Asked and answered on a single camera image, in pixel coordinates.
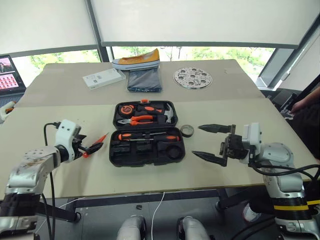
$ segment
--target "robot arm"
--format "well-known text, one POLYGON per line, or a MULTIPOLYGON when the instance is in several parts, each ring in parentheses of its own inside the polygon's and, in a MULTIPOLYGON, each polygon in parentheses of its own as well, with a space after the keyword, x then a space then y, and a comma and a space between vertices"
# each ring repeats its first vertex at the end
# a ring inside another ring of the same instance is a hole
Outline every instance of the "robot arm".
POLYGON ((5 197, 0 205, 0 239, 20 234, 26 239, 36 239, 28 233, 36 228, 36 210, 48 174, 61 163, 80 158, 83 153, 79 149, 91 154, 103 145, 100 142, 89 148, 81 146, 86 136, 79 135, 81 127, 69 120, 57 122, 55 126, 58 128, 55 146, 26 152, 22 162, 9 176, 5 197))
POLYGON ((303 180, 298 172, 281 175, 287 170, 278 167, 295 168, 294 156, 291 150, 282 143, 262 144, 260 126, 258 123, 245 125, 243 135, 235 134, 235 125, 222 126, 208 124, 200 126, 208 132, 231 132, 221 143, 220 155, 193 151, 193 153, 212 163, 227 166, 228 157, 238 159, 243 164, 257 170, 264 166, 263 181, 274 205, 275 222, 280 230, 279 240, 317 239, 320 240, 319 216, 320 205, 308 206, 303 180))

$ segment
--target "perforated metal plate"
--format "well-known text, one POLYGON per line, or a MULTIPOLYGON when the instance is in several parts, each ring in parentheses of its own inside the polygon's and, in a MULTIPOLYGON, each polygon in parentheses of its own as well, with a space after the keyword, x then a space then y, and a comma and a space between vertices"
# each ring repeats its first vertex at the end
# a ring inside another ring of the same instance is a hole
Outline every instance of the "perforated metal plate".
POLYGON ((208 72, 196 67, 180 68, 174 73, 173 79, 187 89, 203 89, 213 81, 208 72))

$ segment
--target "wall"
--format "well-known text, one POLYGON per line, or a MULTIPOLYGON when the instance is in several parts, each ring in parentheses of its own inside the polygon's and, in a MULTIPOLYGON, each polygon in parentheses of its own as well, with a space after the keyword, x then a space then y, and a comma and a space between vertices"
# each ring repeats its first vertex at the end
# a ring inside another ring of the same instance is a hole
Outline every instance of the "wall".
POLYGON ((320 74, 320 36, 292 68, 290 75, 279 86, 282 89, 304 90, 320 74))

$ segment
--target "red screwdriver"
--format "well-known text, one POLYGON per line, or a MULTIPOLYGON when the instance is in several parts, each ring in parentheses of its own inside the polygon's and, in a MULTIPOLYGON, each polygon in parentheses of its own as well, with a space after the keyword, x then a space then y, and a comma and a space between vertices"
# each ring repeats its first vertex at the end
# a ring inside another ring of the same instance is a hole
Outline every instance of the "red screwdriver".
POLYGON ((121 133, 117 136, 117 139, 120 141, 123 140, 132 140, 132 139, 140 139, 143 138, 145 135, 161 135, 161 134, 166 134, 166 132, 155 132, 155 133, 149 133, 149 134, 142 134, 142 133, 121 133))
POLYGON ((138 138, 138 139, 130 139, 129 141, 144 141, 144 140, 151 140, 156 142, 178 142, 180 138, 178 136, 173 135, 159 135, 154 136, 153 138, 138 138))

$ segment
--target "person's arm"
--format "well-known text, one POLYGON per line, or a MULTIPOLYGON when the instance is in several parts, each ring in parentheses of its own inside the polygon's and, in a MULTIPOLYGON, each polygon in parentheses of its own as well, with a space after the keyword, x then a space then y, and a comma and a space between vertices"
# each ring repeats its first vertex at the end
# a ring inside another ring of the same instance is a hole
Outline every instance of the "person's arm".
POLYGON ((318 86, 313 92, 311 92, 304 99, 296 102, 291 109, 291 113, 296 114, 299 110, 311 104, 314 104, 315 102, 319 101, 319 99, 320 99, 320 86, 318 86))

